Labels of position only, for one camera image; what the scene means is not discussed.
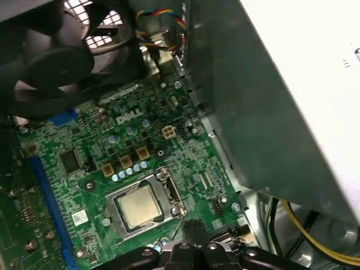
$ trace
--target black fan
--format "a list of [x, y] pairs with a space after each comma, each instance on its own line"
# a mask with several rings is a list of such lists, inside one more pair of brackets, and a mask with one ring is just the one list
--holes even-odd
[[[48, 3], [13, 18], [0, 17], [0, 35], [6, 40], [0, 43], [0, 106], [5, 110], [43, 119], [144, 75], [126, 0], [86, 5], [89, 25], [79, 23], [63, 1], [43, 2]], [[100, 25], [111, 10], [123, 24]], [[114, 41], [90, 49], [90, 35], [111, 35]]]

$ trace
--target green circuit board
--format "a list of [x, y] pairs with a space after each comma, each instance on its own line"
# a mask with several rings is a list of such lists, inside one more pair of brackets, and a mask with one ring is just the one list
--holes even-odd
[[[41, 158], [80, 269], [160, 239], [179, 241], [178, 228], [186, 219], [202, 219], [211, 233], [244, 215], [242, 209], [231, 209], [240, 202], [183, 82], [170, 75], [165, 84], [160, 86], [154, 78], [134, 82], [79, 106], [75, 120], [59, 127], [44, 122], [18, 135], [24, 152]], [[164, 127], [170, 129], [167, 139]], [[129, 161], [131, 168], [146, 161], [147, 168], [113, 181]], [[160, 167], [167, 168], [184, 209], [160, 226], [124, 240], [113, 224], [106, 196]], [[219, 194], [225, 194], [227, 202], [220, 204]]]
[[13, 129], [0, 128], [0, 269], [66, 269], [46, 202]]

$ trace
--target fan grille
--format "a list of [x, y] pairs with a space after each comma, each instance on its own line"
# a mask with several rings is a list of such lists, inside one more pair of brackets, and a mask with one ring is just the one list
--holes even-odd
[[[92, 3], [92, 1], [89, 0], [68, 0], [65, 1], [65, 7], [68, 10], [72, 10], [76, 16], [78, 17], [78, 20], [82, 24], [89, 24], [89, 17], [86, 13], [84, 6]], [[123, 21], [120, 18], [120, 15], [116, 11], [111, 11], [110, 14], [106, 16], [104, 21], [101, 23], [102, 25], [115, 25], [115, 24], [122, 24]], [[112, 42], [113, 39], [110, 36], [102, 36], [102, 37], [87, 37], [86, 42], [89, 46], [89, 48], [96, 48], [98, 46], [104, 45], [106, 43]]]

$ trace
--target blue pcie slot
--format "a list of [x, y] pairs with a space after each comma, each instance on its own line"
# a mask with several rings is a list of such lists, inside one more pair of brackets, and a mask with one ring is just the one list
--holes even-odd
[[73, 243], [66, 229], [64, 220], [62, 219], [61, 212], [57, 206], [54, 193], [52, 192], [49, 180], [47, 179], [46, 172], [39, 157], [30, 157], [31, 165], [33, 166], [36, 178], [39, 181], [40, 188], [44, 194], [46, 204], [49, 208], [50, 215], [54, 221], [57, 234], [62, 243], [62, 254], [65, 262], [70, 270], [78, 270], [73, 257]]

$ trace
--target dell logo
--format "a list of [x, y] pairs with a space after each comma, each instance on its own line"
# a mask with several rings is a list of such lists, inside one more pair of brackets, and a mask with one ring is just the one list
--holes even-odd
[[124, 122], [130, 121], [136, 117], [143, 115], [139, 109], [135, 109], [135, 111], [131, 111], [128, 114], [124, 114], [123, 116], [116, 117], [116, 122], [118, 125], [124, 124]]

